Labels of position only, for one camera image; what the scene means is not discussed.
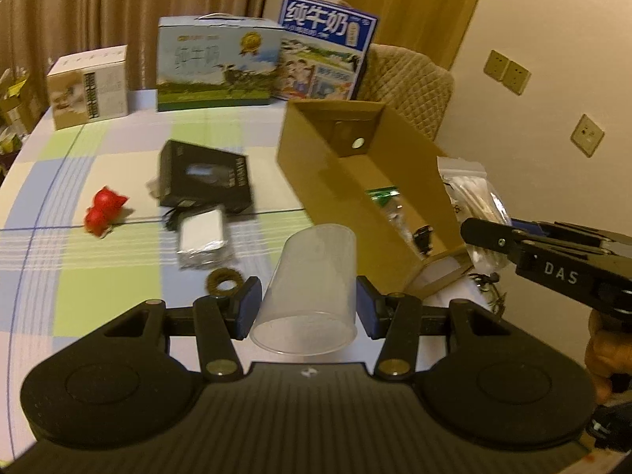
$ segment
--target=brown ring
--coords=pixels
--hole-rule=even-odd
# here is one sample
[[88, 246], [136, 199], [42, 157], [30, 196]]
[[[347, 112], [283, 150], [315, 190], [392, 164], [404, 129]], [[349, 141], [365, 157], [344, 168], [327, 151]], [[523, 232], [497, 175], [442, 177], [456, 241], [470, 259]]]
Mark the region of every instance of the brown ring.
[[[219, 289], [219, 285], [225, 281], [234, 281], [235, 287], [232, 289]], [[206, 278], [206, 290], [211, 296], [227, 297], [235, 294], [243, 285], [243, 276], [230, 267], [220, 267], [214, 270]]]

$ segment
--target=finger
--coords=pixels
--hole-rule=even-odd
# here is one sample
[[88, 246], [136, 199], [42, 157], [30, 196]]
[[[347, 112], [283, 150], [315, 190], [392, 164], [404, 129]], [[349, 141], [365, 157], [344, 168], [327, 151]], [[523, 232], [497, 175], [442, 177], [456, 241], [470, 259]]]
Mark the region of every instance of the finger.
[[595, 356], [614, 372], [632, 374], [632, 334], [599, 330], [590, 342]]
[[604, 327], [604, 323], [601, 319], [601, 314], [596, 310], [593, 310], [592, 312], [590, 312], [590, 317], [589, 317], [590, 336], [594, 337], [595, 333], [597, 333], [603, 327]]
[[589, 376], [595, 387], [595, 400], [597, 404], [604, 404], [612, 395], [612, 383], [608, 378], [602, 378], [590, 372]]
[[590, 339], [589, 344], [586, 347], [586, 354], [584, 355], [584, 363], [586, 364], [587, 369], [603, 378], [609, 378], [613, 373], [614, 369], [598, 356], [596, 356], [595, 351], [593, 351], [592, 339]]

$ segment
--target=chair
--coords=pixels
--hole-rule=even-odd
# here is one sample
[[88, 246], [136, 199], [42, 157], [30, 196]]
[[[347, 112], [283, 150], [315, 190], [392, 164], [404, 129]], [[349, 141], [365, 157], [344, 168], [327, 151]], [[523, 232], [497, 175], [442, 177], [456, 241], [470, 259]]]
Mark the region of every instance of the chair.
[[373, 44], [357, 99], [387, 103], [434, 140], [453, 89], [450, 72], [433, 64], [426, 55]]

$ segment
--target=box handle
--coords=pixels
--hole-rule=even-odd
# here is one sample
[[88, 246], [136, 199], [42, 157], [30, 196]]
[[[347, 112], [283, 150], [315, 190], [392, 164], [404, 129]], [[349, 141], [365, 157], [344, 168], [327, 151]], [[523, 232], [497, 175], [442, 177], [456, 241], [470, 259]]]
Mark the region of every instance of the box handle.
[[210, 14], [201, 15], [200, 17], [196, 17], [195, 20], [198, 19], [234, 19], [236, 21], [241, 21], [244, 19], [241, 16], [228, 14], [225, 12], [211, 12]]

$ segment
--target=wall socket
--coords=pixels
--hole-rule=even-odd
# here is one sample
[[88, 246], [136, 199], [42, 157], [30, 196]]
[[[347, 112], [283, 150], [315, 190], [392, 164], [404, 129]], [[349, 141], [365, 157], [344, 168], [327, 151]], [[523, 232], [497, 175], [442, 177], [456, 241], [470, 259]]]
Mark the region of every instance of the wall socket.
[[502, 80], [509, 64], [510, 60], [506, 56], [502, 55], [502, 53], [498, 53], [496, 50], [492, 50], [489, 53], [483, 72], [499, 82]]
[[530, 77], [531, 73], [527, 68], [523, 68], [519, 63], [511, 60], [507, 66], [507, 71], [502, 76], [502, 84], [510, 91], [520, 95], [525, 91]]
[[595, 153], [601, 139], [604, 138], [604, 134], [604, 131], [584, 114], [571, 134], [571, 141], [590, 158]]

